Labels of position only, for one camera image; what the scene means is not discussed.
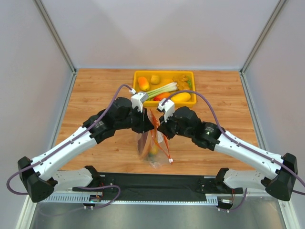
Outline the clear zip top bag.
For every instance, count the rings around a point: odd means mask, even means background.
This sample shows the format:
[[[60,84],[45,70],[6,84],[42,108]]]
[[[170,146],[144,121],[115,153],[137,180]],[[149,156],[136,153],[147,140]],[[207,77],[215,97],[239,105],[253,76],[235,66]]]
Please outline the clear zip top bag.
[[[140,160],[147,162],[150,166],[158,168],[164,164],[173,164],[173,158],[170,155],[168,140],[164,134],[157,130],[160,122],[149,109],[147,115],[154,129],[148,132],[137,134],[136,145]]]

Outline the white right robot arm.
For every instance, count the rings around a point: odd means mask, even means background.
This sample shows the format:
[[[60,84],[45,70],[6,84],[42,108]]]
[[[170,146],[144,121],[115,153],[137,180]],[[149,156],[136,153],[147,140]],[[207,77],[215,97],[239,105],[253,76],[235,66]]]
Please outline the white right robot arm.
[[[175,135],[187,137],[200,148],[229,155],[253,170],[222,168],[217,183],[229,188],[252,188],[266,191],[270,196],[289,201],[295,185],[296,157],[290,153],[280,155],[260,149],[234,136],[214,123],[203,122],[188,107],[178,108],[170,117],[163,115],[158,130],[168,139]]]

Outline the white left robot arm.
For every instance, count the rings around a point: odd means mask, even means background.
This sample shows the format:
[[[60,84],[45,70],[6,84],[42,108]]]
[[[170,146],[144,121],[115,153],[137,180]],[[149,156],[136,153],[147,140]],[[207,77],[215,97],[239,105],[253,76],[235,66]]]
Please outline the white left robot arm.
[[[46,153],[33,159],[23,157],[18,161],[20,179],[32,202],[45,200],[56,191],[102,191],[105,185],[93,166],[74,171],[59,169],[80,153],[92,148],[117,130],[131,129],[140,134],[138,149],[143,154],[152,146],[161,147],[163,135],[157,131],[157,120],[146,108],[138,111],[128,98],[112,101],[109,109],[91,116],[69,138]]]

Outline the yellow fake lemon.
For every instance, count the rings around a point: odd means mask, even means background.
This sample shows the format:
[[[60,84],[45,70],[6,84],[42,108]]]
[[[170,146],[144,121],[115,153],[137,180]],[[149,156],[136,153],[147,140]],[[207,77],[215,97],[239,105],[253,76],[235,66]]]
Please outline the yellow fake lemon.
[[[149,150],[149,154],[158,154],[159,148],[157,146],[152,146]]]

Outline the yellow fake mango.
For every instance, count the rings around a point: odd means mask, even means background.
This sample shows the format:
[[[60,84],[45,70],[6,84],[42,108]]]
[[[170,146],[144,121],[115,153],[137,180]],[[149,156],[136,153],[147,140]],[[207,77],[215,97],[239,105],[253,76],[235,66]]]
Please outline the yellow fake mango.
[[[174,95],[170,100],[174,103],[184,103],[188,102],[191,99],[191,95],[188,92],[182,92]]]

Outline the red orange fake mango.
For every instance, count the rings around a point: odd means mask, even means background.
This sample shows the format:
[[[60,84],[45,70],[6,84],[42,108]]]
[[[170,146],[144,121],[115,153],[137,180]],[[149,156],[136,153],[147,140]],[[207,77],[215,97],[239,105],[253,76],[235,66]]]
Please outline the red orange fake mango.
[[[157,96],[155,96],[153,98],[153,101],[156,101],[156,102],[159,102],[163,99],[166,99],[167,97],[169,97],[171,94],[169,92],[164,92],[164,93],[161,93],[161,94],[158,94]]]

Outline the green fake scallion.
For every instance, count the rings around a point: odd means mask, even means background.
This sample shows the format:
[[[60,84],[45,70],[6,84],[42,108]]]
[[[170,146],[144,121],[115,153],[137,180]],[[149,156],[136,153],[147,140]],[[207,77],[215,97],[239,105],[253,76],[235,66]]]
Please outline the green fake scallion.
[[[157,89],[146,92],[148,95],[148,98],[146,100],[150,100],[162,93],[169,93],[169,92],[173,92],[173,91],[177,91],[177,90],[178,90],[177,83],[172,82],[172,83],[166,84],[162,87],[159,87]]]

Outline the brown fake ginger root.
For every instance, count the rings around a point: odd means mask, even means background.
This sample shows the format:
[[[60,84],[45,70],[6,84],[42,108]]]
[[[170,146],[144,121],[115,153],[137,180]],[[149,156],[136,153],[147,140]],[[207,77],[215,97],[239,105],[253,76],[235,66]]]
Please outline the brown fake ginger root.
[[[177,83],[178,90],[189,90],[188,83],[188,76],[186,75],[178,75],[173,77],[173,81]]]

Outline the green fake grapes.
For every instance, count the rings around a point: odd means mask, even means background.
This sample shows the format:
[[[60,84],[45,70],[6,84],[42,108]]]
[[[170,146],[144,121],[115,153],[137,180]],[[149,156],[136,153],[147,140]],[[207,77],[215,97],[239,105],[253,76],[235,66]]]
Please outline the green fake grapes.
[[[188,83],[189,90],[191,90],[192,89],[192,81],[189,77],[188,77],[188,80],[186,82]]]

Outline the round yellow fake potato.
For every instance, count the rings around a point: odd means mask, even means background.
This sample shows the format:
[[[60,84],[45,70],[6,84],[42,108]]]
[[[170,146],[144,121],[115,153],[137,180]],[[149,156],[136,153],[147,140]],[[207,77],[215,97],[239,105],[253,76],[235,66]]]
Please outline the round yellow fake potato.
[[[161,82],[161,78],[158,75],[152,75],[150,79],[150,83],[153,85],[158,85]]]

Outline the small yellow red mango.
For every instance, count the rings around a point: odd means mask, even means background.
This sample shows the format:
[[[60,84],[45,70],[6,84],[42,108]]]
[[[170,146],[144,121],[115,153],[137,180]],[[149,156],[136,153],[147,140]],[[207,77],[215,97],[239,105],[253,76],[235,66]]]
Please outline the small yellow red mango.
[[[150,84],[149,84],[147,78],[139,77],[137,82],[138,82],[138,85],[139,85],[139,88],[141,91],[144,91],[144,92],[149,91]]]

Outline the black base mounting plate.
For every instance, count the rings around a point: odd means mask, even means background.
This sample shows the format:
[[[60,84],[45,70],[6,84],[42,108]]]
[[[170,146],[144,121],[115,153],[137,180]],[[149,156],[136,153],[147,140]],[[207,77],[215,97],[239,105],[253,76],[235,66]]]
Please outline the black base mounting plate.
[[[207,194],[243,194],[242,188],[231,189],[215,178],[195,175],[100,173],[86,187],[109,186],[103,200],[112,200],[121,189],[122,201],[205,201]]]

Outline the aluminium slotted rail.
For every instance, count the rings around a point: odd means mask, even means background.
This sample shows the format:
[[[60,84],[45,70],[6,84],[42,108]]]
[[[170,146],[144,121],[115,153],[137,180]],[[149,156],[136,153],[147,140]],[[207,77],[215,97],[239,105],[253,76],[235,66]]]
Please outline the aluminium slotted rail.
[[[101,178],[101,189],[55,192],[44,202],[93,207],[110,201],[114,204],[217,206],[224,203],[232,206],[233,196],[244,193],[244,188],[231,189],[215,176],[104,173]]]

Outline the aluminium frame post left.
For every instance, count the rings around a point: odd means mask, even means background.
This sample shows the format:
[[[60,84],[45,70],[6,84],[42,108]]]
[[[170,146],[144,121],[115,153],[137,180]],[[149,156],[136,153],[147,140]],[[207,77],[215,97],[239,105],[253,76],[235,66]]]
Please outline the aluminium frame post left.
[[[51,36],[53,37],[57,47],[59,48],[61,55],[63,56],[65,62],[67,63],[69,69],[71,70],[72,73],[77,72],[77,68],[74,66],[52,20],[51,17],[49,16],[46,7],[43,4],[43,1],[41,0],[33,0],[33,3],[37,7],[38,12],[40,13],[47,29],[49,30]]]

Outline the aluminium frame post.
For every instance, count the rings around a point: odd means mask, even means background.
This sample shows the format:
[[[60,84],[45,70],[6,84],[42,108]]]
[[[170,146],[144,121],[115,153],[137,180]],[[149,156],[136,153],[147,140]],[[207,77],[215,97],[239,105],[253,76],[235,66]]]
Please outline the aluminium frame post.
[[[43,1],[41,0],[33,0],[33,3],[37,7],[38,12],[40,13],[47,29],[49,30],[51,36],[53,37],[57,47],[59,48],[61,55],[63,56],[65,62],[67,63],[69,69],[71,70],[72,73],[77,72],[77,68],[74,66],[52,20],[51,17],[49,16],[46,7],[43,4]]]
[[[268,18],[265,26],[263,27],[262,31],[260,32],[253,48],[251,49],[249,55],[247,56],[243,66],[240,69],[240,75],[243,75],[246,70],[249,68],[250,64],[252,63],[254,57],[256,56],[257,52],[259,51],[260,47],[262,46],[263,42],[265,41],[267,35],[269,34],[270,30],[272,29],[273,25],[275,24],[277,18],[279,17],[281,11],[288,3],[288,0],[278,0],[277,4],[272,11],[270,17]]]

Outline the aluminium frame post right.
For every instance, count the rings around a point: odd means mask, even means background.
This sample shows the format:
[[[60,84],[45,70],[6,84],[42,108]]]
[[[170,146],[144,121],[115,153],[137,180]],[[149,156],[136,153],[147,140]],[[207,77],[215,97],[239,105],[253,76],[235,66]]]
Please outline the aluminium frame post right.
[[[265,26],[263,27],[262,31],[260,32],[253,48],[251,49],[249,55],[247,56],[243,66],[240,69],[240,75],[243,75],[246,70],[249,68],[250,64],[252,63],[254,57],[256,56],[257,52],[259,51],[260,47],[262,46],[263,42],[265,41],[267,35],[269,34],[270,30],[272,29],[273,25],[275,24],[277,18],[279,17],[281,11],[288,3],[288,0],[278,0],[277,4],[272,11],[270,17],[268,18]]]

